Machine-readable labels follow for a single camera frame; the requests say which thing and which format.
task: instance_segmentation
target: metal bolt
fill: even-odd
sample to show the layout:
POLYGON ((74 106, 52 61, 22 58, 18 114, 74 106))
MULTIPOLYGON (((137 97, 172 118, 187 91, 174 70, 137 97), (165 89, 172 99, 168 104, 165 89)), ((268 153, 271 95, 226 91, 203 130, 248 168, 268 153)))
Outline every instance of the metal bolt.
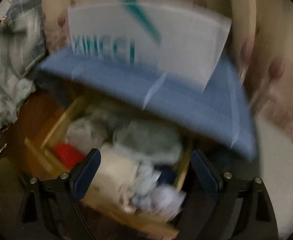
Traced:
POLYGON ((231 179, 231 178, 232 178, 232 174, 229 173, 229 172, 225 172, 225 173, 223 173, 223 176, 224 176, 225 178, 227 178, 227 179, 231 179))
POLYGON ((259 178, 259 177, 256 177, 254 180, 255 180, 255 182, 258 183, 258 184, 261 184, 261 183, 262 183, 262 179, 259 178))
POLYGON ((67 172, 64 172, 60 175, 61 179, 66 179, 67 177, 69 177, 69 173, 67 173, 67 172))
POLYGON ((37 178, 32 178, 32 179, 30 179, 30 183, 31 183, 31 184, 34 184, 34 183, 36 183, 37 181, 38 181, 37 178))

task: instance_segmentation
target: wooden floor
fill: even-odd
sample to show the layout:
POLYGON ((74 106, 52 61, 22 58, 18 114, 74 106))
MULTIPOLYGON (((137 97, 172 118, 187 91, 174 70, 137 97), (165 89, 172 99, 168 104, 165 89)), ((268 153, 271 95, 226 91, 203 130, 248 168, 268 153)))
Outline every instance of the wooden floor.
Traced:
POLYGON ((17 167, 30 176, 41 177, 44 171, 27 150, 24 139, 26 137, 31 140, 36 139, 35 145, 40 146, 42 140, 62 113, 63 109, 58 106, 50 94, 43 91, 33 93, 27 103, 21 107, 17 122, 11 124, 3 132, 7 141, 7 148, 3 150, 1 156, 8 157, 17 167))

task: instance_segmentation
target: blue plastic part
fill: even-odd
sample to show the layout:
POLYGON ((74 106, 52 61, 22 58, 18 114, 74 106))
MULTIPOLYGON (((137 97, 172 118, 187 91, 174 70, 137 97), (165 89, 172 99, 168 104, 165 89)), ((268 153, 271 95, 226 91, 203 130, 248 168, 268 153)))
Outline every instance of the blue plastic part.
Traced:
POLYGON ((72 197, 74 200, 80 200, 84 198, 85 193, 87 192, 101 164, 101 153, 99 150, 92 149, 87 157, 88 160, 83 160, 85 166, 81 167, 82 171, 79 174, 76 174, 76 179, 72 182, 72 197))
POLYGON ((191 163, 206 195, 216 201, 218 192, 223 187, 223 179, 213 167, 210 167, 209 161, 201 151, 192 152, 191 163))

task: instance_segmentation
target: teal logo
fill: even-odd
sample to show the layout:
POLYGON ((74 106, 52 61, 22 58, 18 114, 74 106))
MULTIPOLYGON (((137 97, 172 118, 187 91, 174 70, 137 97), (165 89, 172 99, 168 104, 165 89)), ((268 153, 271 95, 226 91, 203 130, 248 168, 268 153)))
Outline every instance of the teal logo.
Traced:
POLYGON ((157 44, 161 43, 161 35, 151 19, 141 8, 136 0, 125 0, 123 2, 124 7, 127 11, 135 17, 138 22, 143 26, 144 30, 148 32, 157 44))
POLYGON ((110 35, 73 36, 72 48, 74 53, 85 56, 112 59, 123 63, 134 64, 135 42, 134 39, 116 37, 111 39, 110 35))

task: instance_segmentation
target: open drawer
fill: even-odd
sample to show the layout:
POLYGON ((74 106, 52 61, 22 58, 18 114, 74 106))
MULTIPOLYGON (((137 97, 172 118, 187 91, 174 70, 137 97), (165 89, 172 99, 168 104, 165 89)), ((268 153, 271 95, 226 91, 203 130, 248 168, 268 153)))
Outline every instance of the open drawer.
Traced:
MULTIPOLYGON (((53 155, 53 148, 61 142, 64 142, 64 138, 68 129, 69 124, 84 115, 84 111, 90 105, 103 109, 104 107, 110 108, 112 106, 119 107, 126 112, 130 112, 130 116, 134 118, 140 118, 145 120, 161 120, 153 114, 143 112, 133 106, 117 101, 116 99, 102 95, 100 93, 85 93, 79 96, 69 108, 62 114, 57 123, 51 129, 43 141, 40 150, 37 150, 32 143, 26 139, 26 145, 37 155, 38 160, 48 173, 53 178, 57 177, 62 172, 68 172, 69 170, 53 155)), ((184 179, 188 170, 188 166, 191 158, 192 151, 192 139, 185 135, 183 129, 179 129, 181 137, 184 142, 184 152, 178 163, 175 164, 174 169, 177 173, 177 178, 174 186, 181 190, 184 179)), ((165 239, 174 239, 178 230, 168 223, 168 219, 151 215, 148 213, 135 212, 129 214, 123 211, 116 204, 110 200, 102 198, 99 195, 99 191, 95 187, 89 187, 87 194, 83 201, 90 206, 92 209, 102 213, 103 215, 109 216, 117 222, 135 228, 139 231, 162 237, 165 239)))

